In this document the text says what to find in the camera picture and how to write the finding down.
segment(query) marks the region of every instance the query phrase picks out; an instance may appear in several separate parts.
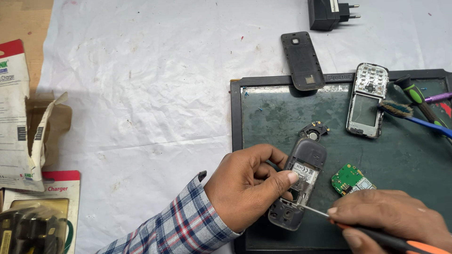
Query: white tablecloth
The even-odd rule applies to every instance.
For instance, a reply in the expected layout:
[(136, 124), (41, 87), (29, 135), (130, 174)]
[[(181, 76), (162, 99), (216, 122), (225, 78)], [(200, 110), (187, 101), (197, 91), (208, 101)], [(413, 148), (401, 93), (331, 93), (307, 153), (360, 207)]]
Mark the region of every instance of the white tablecloth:
[(38, 91), (68, 91), (74, 111), (47, 170), (82, 174), (76, 252), (136, 229), (197, 172), (212, 174), (231, 152), (229, 80), (287, 75), (283, 33), (309, 31), (323, 73), (361, 62), (452, 71), (452, 1), (349, 3), (361, 19), (314, 32), (306, 0), (55, 0)]

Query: circuit board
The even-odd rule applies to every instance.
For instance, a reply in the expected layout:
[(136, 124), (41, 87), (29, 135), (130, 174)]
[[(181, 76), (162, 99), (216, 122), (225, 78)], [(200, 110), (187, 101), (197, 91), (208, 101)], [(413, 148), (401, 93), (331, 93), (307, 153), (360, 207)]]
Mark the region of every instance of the circuit board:
[(342, 196), (361, 189), (376, 189), (362, 172), (351, 164), (346, 164), (331, 178), (333, 188)]

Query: fingernail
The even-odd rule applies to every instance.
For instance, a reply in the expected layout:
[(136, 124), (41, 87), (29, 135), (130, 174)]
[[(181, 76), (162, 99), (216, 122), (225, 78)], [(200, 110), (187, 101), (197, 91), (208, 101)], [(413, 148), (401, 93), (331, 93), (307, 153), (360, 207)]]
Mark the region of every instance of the fingernail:
[(298, 181), (298, 174), (294, 171), (288, 173), (287, 177), (289, 178), (290, 184), (294, 184)]
[(359, 248), (363, 244), (363, 241), (357, 235), (344, 235), (344, 238), (352, 248)]
[(332, 207), (326, 211), (329, 215), (335, 214), (338, 211), (337, 207)]

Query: torn cardboard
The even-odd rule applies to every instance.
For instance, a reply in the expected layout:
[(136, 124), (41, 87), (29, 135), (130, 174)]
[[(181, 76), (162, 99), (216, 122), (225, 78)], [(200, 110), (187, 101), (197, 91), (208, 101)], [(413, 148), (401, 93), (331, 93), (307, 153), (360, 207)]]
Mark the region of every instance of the torn cardboard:
[(42, 192), (46, 155), (55, 162), (57, 139), (71, 125), (72, 111), (61, 105), (67, 93), (56, 100), (53, 92), (30, 96), (22, 41), (0, 44), (0, 51), (0, 187)]

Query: checkered shirt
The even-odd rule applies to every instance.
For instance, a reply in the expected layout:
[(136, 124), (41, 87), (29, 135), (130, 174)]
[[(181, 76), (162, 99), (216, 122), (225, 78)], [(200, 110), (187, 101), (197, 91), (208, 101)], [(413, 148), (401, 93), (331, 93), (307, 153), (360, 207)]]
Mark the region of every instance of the checkered shirt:
[(210, 253), (238, 237), (218, 216), (207, 198), (200, 172), (161, 213), (96, 254)]

